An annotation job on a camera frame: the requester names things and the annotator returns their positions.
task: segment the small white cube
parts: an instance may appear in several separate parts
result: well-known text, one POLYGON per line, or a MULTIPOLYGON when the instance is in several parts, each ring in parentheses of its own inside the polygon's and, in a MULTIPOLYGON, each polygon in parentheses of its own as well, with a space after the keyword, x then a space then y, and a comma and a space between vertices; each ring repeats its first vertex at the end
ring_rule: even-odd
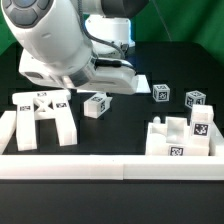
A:
POLYGON ((153 85, 153 98, 156 102, 169 101, 170 88, 166 84, 153 85))
POLYGON ((110 108, 112 97, 107 97, 106 93, 96 93, 84 102, 84 115, 98 118, 110 108))
POLYGON ((185 106, 191 109, 194 104, 204 105, 205 99, 206 95, 197 90, 187 92, 185 97, 185 106))

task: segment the black and white pattern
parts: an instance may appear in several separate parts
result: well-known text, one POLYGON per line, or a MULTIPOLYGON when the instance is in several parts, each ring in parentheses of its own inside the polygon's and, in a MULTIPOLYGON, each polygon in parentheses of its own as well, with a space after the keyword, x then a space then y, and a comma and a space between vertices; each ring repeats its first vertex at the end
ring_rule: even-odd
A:
POLYGON ((91 100, 92 101, 96 101, 96 102, 100 102, 103 98, 101 97, 93 97, 91 100))
POLYGON ((184 148, 181 147, 171 147, 170 156, 183 156, 184 148))
POLYGON ((66 103, 56 103, 57 108, 64 108, 67 107, 66 103))
POLYGON ((204 105, 204 98, 197 99, 196 104, 204 105))
POLYGON ((159 100, 167 100, 167 92, 160 92, 159 100))
POLYGON ((20 111, 29 111, 31 110, 30 106, 22 106, 20 107, 20 111))
POLYGON ((202 94, 200 93, 200 92, 198 92, 198 91, 193 91, 193 92, 191 92, 190 93, 192 96, 194 96, 194 97, 198 97, 198 96, 201 96, 202 94))
POLYGON ((37 93, 37 96, 38 96, 38 97, 47 96, 47 93, 46 93, 46 92, 37 93))
POLYGON ((187 97, 187 105, 193 107, 194 99, 191 97, 187 97))
POLYGON ((106 109, 106 106, 105 106, 105 101, 103 101, 102 103, 101 103, 101 112, 103 112, 105 109, 106 109))
POLYGON ((193 133, 194 133, 194 135, 207 136, 208 135, 208 125, 207 124, 195 124, 193 133))
POLYGON ((157 89, 167 89, 165 85, 156 86, 157 89))

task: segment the rectangular block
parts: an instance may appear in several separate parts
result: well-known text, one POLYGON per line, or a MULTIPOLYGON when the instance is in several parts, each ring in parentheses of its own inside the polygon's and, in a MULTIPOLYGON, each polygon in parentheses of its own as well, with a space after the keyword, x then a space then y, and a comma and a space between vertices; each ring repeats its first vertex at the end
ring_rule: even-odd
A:
POLYGON ((191 113, 192 122, 212 123, 214 112, 212 106, 207 105, 193 105, 191 113))
POLYGON ((168 156, 169 144, 166 143, 166 136, 158 133, 148 132, 146 139, 145 155, 168 156))
POLYGON ((60 146, 77 144, 77 130, 67 98, 58 96, 52 104, 60 146))
POLYGON ((16 138, 18 150, 37 148, 33 102, 17 105, 16 138))
POLYGON ((0 155, 16 129, 16 111, 5 111, 0 118, 0 155))
POLYGON ((71 99, 71 93, 68 90, 52 90, 52 91, 40 91, 40 92, 24 92, 24 93, 15 93, 12 96, 13 104, 23 104, 34 98, 48 97, 50 99, 54 98, 57 95, 66 96, 68 100, 71 99))

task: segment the white base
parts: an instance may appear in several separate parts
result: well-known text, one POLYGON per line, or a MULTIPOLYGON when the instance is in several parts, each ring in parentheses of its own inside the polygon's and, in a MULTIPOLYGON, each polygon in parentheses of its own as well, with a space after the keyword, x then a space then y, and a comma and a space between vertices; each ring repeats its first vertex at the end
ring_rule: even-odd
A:
POLYGON ((1 156, 0 179, 224 180, 224 160, 191 156, 1 156))

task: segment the white block structure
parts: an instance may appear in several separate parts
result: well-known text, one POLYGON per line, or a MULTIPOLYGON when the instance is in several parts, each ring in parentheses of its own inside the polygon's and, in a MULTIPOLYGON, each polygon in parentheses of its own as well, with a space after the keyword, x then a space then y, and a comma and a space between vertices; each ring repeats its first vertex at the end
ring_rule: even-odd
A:
POLYGON ((156 102, 169 101, 170 88, 166 84, 153 85, 153 98, 156 102))
POLYGON ((18 150, 37 148, 35 120, 43 119, 55 119, 60 146, 77 144, 77 130, 68 104, 70 99, 68 90, 13 94, 13 103, 17 105, 18 150))
POLYGON ((16 111, 5 111, 0 118, 0 155, 16 130, 16 111))
POLYGON ((185 97, 185 106, 192 109, 194 104, 204 105, 206 100, 206 95, 197 90, 187 92, 185 97))
POLYGON ((110 108, 112 97, 107 97, 106 93, 96 93, 84 102, 84 115, 98 118, 110 108))
POLYGON ((215 154, 216 139, 211 138, 213 117, 212 106, 193 105, 190 126, 187 125, 186 118, 177 117, 166 117, 165 124, 149 123, 145 154, 208 156, 210 139, 215 154))

